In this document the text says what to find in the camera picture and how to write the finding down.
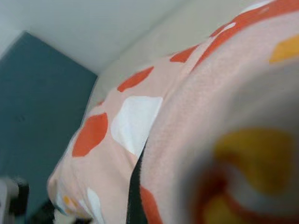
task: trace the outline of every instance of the yellow pattern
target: yellow pattern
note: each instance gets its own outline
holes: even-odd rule
[[[269,62],[276,63],[295,56],[299,56],[299,35],[280,42],[275,47]]]
[[[204,208],[204,224],[253,224],[233,213],[222,196],[216,196]]]
[[[294,144],[292,136],[280,130],[242,129],[223,136],[214,155],[236,166],[256,190],[273,195],[288,184]]]

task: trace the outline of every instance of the ceiling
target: ceiling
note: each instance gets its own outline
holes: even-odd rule
[[[186,0],[0,0],[0,22],[46,41],[99,74]]]

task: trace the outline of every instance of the pink fleece blanket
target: pink fleece blanket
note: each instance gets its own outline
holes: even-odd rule
[[[140,195],[149,224],[299,223],[298,72],[299,1],[256,3],[111,90],[51,175],[52,202],[125,223],[147,142]]]

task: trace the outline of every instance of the fabric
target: fabric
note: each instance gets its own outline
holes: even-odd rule
[[[53,203],[125,223],[144,148],[130,224],[299,223],[298,28],[297,0],[260,1],[124,81],[70,141]]]

